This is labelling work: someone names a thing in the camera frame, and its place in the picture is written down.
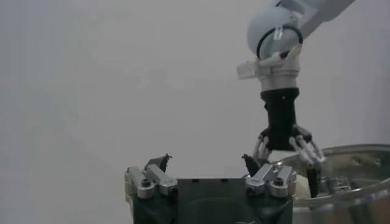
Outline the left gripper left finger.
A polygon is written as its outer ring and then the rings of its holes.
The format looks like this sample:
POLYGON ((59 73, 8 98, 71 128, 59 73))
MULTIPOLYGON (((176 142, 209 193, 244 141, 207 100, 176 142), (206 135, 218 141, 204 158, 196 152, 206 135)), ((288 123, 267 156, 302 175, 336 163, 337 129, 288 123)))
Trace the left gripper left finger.
POLYGON ((130 166, 124 172, 125 201, 130 203, 132 197, 148 200, 156 192, 168 198, 177 198, 179 194, 178 180, 166 174, 168 161, 172 158, 165 154, 150 159, 141 169, 130 166))

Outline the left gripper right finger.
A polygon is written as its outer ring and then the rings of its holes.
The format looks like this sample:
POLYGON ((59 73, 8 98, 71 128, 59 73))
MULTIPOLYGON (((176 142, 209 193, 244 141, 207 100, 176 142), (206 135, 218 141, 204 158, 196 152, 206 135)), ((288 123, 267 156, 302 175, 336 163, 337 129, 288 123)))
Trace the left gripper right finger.
POLYGON ((244 154, 242 159, 249 173, 244 184, 246 194, 250 197, 270 194, 273 197, 285 198, 296 193, 297 173, 291 166, 260 163, 248 154, 244 154))

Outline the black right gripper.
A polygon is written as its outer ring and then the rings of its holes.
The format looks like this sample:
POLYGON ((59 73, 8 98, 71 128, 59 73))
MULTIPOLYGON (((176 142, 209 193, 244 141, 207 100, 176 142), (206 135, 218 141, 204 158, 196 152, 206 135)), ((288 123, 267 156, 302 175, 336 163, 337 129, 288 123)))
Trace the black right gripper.
POLYGON ((295 100, 298 88, 282 88, 262 91, 261 99, 268 114, 268 127, 255 144, 252 156, 268 159, 271 151, 295 151, 306 166, 310 197, 315 198, 321 183, 322 165, 326 158, 323 151, 312 140, 312 134, 296 121, 295 100))

